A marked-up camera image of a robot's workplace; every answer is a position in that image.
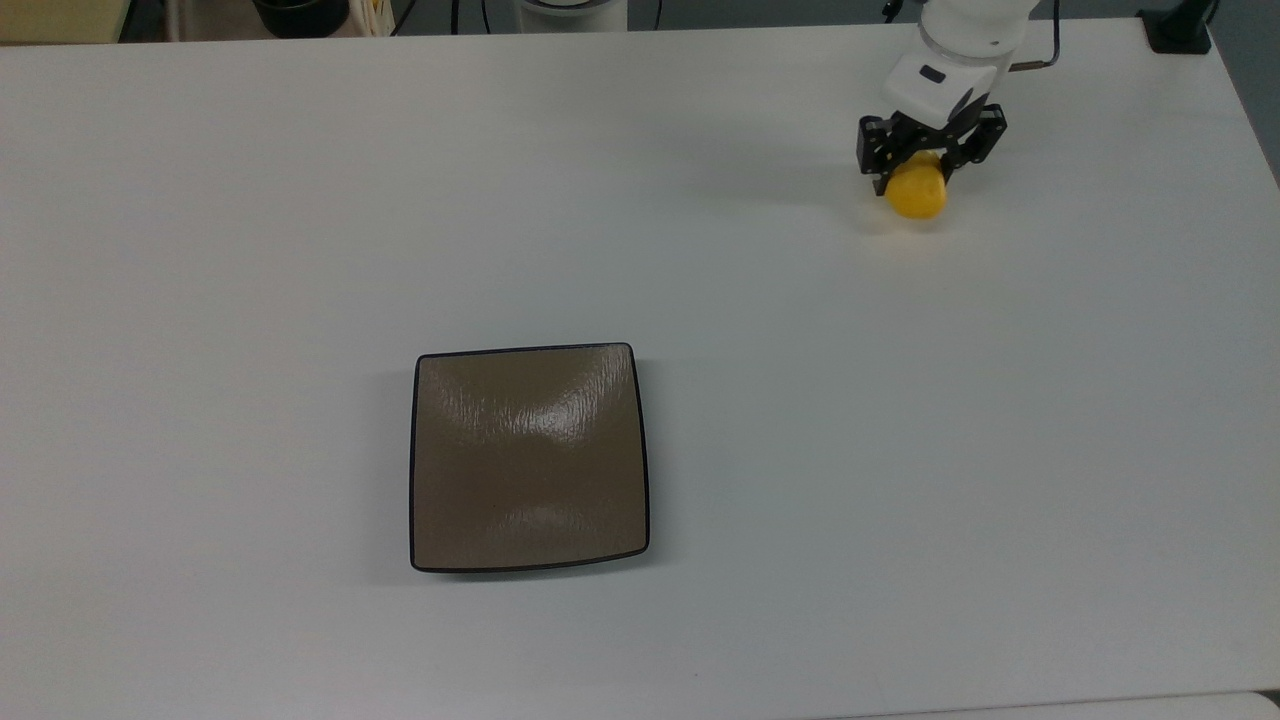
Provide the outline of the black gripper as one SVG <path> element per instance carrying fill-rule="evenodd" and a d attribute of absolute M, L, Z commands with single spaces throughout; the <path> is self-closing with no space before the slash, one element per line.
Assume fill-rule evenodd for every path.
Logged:
<path fill-rule="evenodd" d="M 859 170 L 872 177 L 876 195 L 883 197 L 892 174 L 916 152 L 941 151 L 942 172 L 954 173 L 969 164 L 982 164 L 1007 127 L 1002 106 L 986 100 L 972 102 L 942 128 L 904 114 L 864 115 L 858 122 Z"/>

